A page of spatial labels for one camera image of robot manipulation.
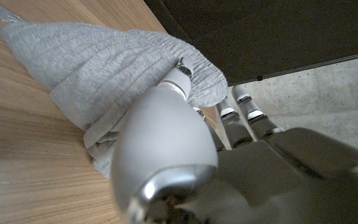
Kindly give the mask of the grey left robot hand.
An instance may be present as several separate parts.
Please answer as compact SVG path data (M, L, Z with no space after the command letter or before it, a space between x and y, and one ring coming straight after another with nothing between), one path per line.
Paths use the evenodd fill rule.
M186 99L181 59L131 106L111 165L126 223L358 223L358 150L284 130L235 86L218 104L230 149Z

